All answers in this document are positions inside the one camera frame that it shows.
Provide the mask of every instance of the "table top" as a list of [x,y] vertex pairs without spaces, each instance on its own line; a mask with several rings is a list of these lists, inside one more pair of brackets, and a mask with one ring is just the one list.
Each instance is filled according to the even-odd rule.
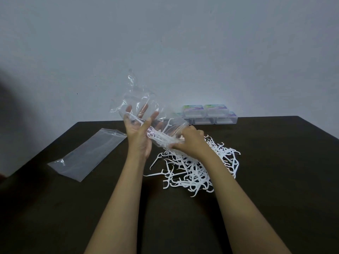
[[[0,184],[0,253],[83,253],[114,190],[127,140],[81,183],[47,163],[99,129],[125,132],[122,121],[78,122]],[[339,140],[297,116],[242,117],[235,125],[201,125],[216,143],[241,152],[236,180],[292,253],[339,253]],[[144,174],[165,167],[151,163]],[[214,193],[163,189],[144,177],[139,253],[231,253]]]

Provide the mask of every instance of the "clear plastic bag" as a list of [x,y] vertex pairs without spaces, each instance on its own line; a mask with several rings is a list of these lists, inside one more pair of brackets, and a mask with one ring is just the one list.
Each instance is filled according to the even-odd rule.
[[[157,146],[164,148],[167,148],[169,143],[179,141],[181,131],[188,126],[188,122],[177,115],[170,106],[159,102],[156,94],[150,89],[139,86],[132,70],[129,70],[125,93],[118,94],[120,94],[120,97],[112,100],[110,112],[119,112],[122,118],[127,114],[131,121],[137,120],[137,122],[142,123],[155,111],[158,111],[159,115],[152,122],[147,135]],[[158,132],[170,136],[166,143],[154,140]]]
[[126,137],[119,130],[101,128],[78,148],[48,165],[59,174],[81,182]]

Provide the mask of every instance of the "gray wall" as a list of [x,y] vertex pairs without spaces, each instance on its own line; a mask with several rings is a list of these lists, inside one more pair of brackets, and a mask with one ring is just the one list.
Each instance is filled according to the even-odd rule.
[[133,68],[176,110],[299,115],[339,137],[339,0],[1,0],[0,171],[109,117]]

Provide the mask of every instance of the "person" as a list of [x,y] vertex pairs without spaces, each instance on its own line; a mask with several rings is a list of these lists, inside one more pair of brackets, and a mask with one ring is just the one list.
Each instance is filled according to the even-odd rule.
[[[136,253],[140,192],[143,169],[152,142],[146,132],[157,117],[155,112],[142,126],[125,115],[128,154],[120,178],[88,243],[85,254]],[[170,148],[199,160],[213,183],[232,252],[290,253],[289,249],[252,203],[225,165],[194,126],[182,131],[183,144]]]

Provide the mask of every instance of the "person's right arm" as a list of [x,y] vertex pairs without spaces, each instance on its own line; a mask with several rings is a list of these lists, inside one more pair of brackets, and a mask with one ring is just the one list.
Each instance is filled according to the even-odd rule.
[[204,140],[204,132],[190,126],[182,132],[183,144],[172,145],[200,160],[217,196],[232,252],[290,253],[289,249]]

